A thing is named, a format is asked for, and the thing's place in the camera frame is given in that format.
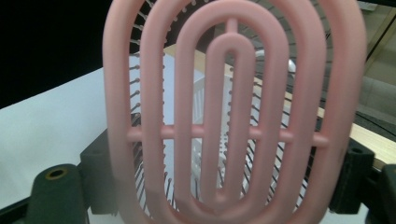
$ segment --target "horizontal bar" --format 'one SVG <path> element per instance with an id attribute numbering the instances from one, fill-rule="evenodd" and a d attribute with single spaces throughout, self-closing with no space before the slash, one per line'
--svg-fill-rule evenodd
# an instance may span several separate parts
<path id="1" fill-rule="evenodd" d="M 204 137 L 204 125 L 193 124 L 191 128 L 192 138 L 203 138 Z M 140 142 L 142 139 L 142 128 L 141 126 L 131 127 L 127 133 L 127 138 L 130 142 Z M 175 127 L 174 125 L 163 125 L 161 127 L 161 139 L 173 139 L 175 138 Z M 262 139 L 262 131 L 258 126 L 251 126 L 249 129 L 249 139 Z M 290 143 L 293 141 L 293 133 L 288 129 L 281 129 L 279 132 L 279 142 Z M 312 138 L 313 147 L 326 147 L 329 145 L 328 139 L 321 133 L 314 133 Z"/>

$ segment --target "black background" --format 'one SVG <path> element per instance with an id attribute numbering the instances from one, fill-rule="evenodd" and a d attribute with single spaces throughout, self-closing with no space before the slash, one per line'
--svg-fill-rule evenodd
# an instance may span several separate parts
<path id="1" fill-rule="evenodd" d="M 102 66 L 110 0 L 0 3 L 0 108 Z"/>

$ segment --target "wooden surface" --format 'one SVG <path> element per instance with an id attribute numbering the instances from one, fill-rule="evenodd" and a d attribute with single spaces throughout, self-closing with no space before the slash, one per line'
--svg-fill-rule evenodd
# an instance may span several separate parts
<path id="1" fill-rule="evenodd" d="M 176 45 L 170 46 L 164 50 L 165 53 L 175 56 Z M 196 50 L 195 51 L 195 69 L 205 73 L 205 55 Z M 231 75 L 230 65 L 225 64 L 225 74 Z M 288 92 L 285 93 L 285 98 L 292 99 L 292 95 Z M 323 118 L 324 109 L 318 109 L 318 116 Z M 384 163 L 396 163 L 396 143 L 385 138 L 377 133 L 373 133 L 357 124 L 353 124 L 350 137 L 361 143 L 362 145 L 370 148 L 374 153 L 375 157 Z"/>

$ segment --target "pink plastic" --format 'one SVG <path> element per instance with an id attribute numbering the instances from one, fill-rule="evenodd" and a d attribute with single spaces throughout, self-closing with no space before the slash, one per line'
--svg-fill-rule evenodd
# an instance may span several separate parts
<path id="1" fill-rule="evenodd" d="M 142 127 L 130 121 L 128 50 L 134 19 L 144 0 L 114 0 L 104 34 L 106 111 L 113 174 L 120 213 L 126 223 L 318 223 L 332 196 L 359 97 L 365 60 L 365 33 L 355 0 L 319 0 L 332 28 L 333 64 L 322 128 L 315 133 L 326 61 L 326 44 L 317 12 L 308 0 L 273 0 L 286 16 L 296 38 L 298 61 L 288 129 L 280 130 L 289 67 L 288 40 L 276 18 L 249 1 L 220 0 L 198 9 L 177 39 L 175 124 L 163 125 L 163 43 L 171 22 L 189 0 L 158 0 L 141 37 Z M 227 23 L 227 32 L 206 53 L 204 124 L 192 124 L 194 50 L 209 27 Z M 250 126 L 255 50 L 237 33 L 242 22 L 265 46 L 265 80 L 260 119 Z M 224 84 L 224 57 L 235 57 L 233 95 L 225 183 L 216 189 L 219 128 Z M 175 199 L 163 190 L 163 139 L 175 139 Z M 201 192 L 191 196 L 191 139 L 203 138 Z M 249 138 L 257 140 L 249 190 L 240 186 Z M 134 160 L 130 150 L 142 141 L 148 217 L 135 194 Z M 274 199 L 265 205 L 278 142 L 285 152 Z M 293 212 L 304 178 L 310 148 L 318 147 L 303 203 Z"/>

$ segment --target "screw hole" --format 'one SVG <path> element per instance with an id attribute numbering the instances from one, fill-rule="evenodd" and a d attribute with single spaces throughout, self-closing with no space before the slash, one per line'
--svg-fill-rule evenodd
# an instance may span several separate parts
<path id="1" fill-rule="evenodd" d="M 67 174 L 67 170 L 65 168 L 57 168 L 55 170 L 51 170 L 46 174 L 46 178 L 48 180 L 59 179 L 62 176 Z"/>

